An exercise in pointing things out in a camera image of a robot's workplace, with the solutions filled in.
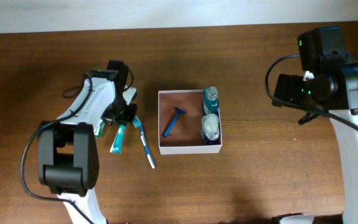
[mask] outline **clear bottle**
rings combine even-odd
[[[201,119],[201,138],[206,145],[217,144],[219,141],[219,117],[216,114],[203,116]]]
[[[218,115],[218,109],[218,89],[215,86],[211,86],[204,90],[203,115],[211,113]]]

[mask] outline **open box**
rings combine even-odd
[[[201,139],[204,90],[172,90],[158,92],[158,146],[161,155],[218,153],[221,150],[222,128],[219,113],[219,141],[215,145],[204,145]],[[179,115],[170,136],[163,133],[176,115],[175,107],[186,111]]]

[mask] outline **razor head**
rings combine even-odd
[[[180,113],[180,114],[186,114],[186,111],[181,110],[181,109],[179,109],[179,108],[177,108],[177,107],[175,107],[175,110],[176,110],[178,113]]]

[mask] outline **white box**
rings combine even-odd
[[[158,147],[161,155],[218,153],[221,150],[223,139],[220,111],[218,112],[219,144],[206,146],[201,140],[203,92],[204,90],[158,92]],[[187,113],[179,115],[178,120],[170,131],[172,136],[164,138],[162,136],[163,131],[176,114],[175,107],[185,110]]]

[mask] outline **toiletry item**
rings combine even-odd
[[[203,116],[201,119],[201,138],[206,145],[217,144],[219,141],[219,117],[216,114]]]
[[[135,119],[132,122],[132,124],[135,126],[135,128],[140,128],[140,139],[142,140],[144,150],[146,151],[146,156],[147,156],[147,159],[149,160],[150,166],[152,166],[152,168],[154,169],[155,168],[154,162],[153,162],[152,156],[149,152],[149,148],[147,147],[146,139],[144,138],[143,127],[142,127],[142,123],[140,122],[140,119],[137,116],[135,116]]]
[[[215,86],[211,86],[204,90],[203,115],[211,113],[218,115],[218,109],[218,89]]]
[[[116,138],[114,138],[114,142],[110,148],[110,152],[113,153],[121,153],[122,142],[124,141],[125,134],[125,125],[121,124],[116,134]]]
[[[173,118],[173,120],[171,121],[171,124],[169,125],[168,129],[165,131],[163,137],[167,137],[169,135],[169,132],[171,131],[171,129],[173,128],[173,125],[175,124],[175,122],[177,121],[179,114],[186,114],[186,111],[181,110],[177,107],[175,107],[175,110],[177,111],[177,114],[175,115],[175,117]]]

